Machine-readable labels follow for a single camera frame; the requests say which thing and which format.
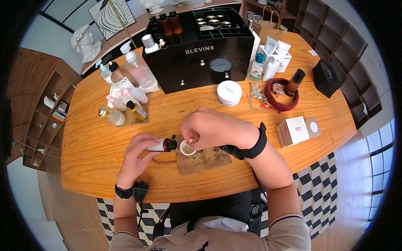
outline window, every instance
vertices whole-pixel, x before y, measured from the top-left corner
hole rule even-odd
[[[380,130],[369,135],[366,139],[370,149],[373,173],[373,193],[371,196],[369,220],[366,226],[368,228],[381,203],[391,172],[394,153],[395,119]]]

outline paper bag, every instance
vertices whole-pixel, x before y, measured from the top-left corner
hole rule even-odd
[[[271,19],[269,21],[264,21],[264,11],[265,8],[268,7],[271,10]],[[255,24],[254,31],[260,37],[260,45],[265,45],[267,41],[267,36],[272,37],[275,40],[283,41],[285,38],[286,31],[279,29],[279,24],[272,22],[273,13],[276,12],[279,16],[279,13],[276,10],[272,10],[271,7],[266,5],[263,9],[263,18],[260,20],[253,20],[252,22]]]

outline red headband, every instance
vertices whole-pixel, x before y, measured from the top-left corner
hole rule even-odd
[[[271,85],[275,83],[285,86],[289,83],[289,80],[284,78],[273,78],[267,82],[267,84],[265,85],[265,97],[267,98],[268,103],[270,103],[275,109],[281,112],[290,111],[295,108],[295,106],[299,102],[299,91],[296,90],[295,95],[293,96],[293,102],[290,105],[285,105],[277,102],[272,96]]]

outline pink bottle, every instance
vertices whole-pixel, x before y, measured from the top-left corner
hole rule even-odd
[[[132,101],[142,108],[142,105],[132,95],[125,95],[122,91],[117,91],[116,96],[123,102],[123,104],[127,105],[128,101]]]
[[[117,98],[114,98],[112,96],[107,95],[106,99],[109,100],[109,102],[116,107],[118,110],[124,112],[127,109],[127,106],[123,104],[123,102]]]
[[[148,97],[146,96],[145,92],[139,88],[133,88],[131,90],[128,88],[123,89],[123,95],[133,97],[143,104],[148,102]]]

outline hand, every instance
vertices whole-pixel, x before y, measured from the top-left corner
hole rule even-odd
[[[149,152],[143,158],[138,155],[147,147],[159,144],[157,136],[139,133],[131,138],[130,144],[125,149],[123,165],[117,174],[116,184],[119,188],[129,189],[148,165],[148,162],[159,155],[160,152]]]
[[[250,149],[260,136],[253,123],[204,107],[184,116],[180,129],[187,142],[191,138],[198,140],[189,144],[198,151],[221,145]]]

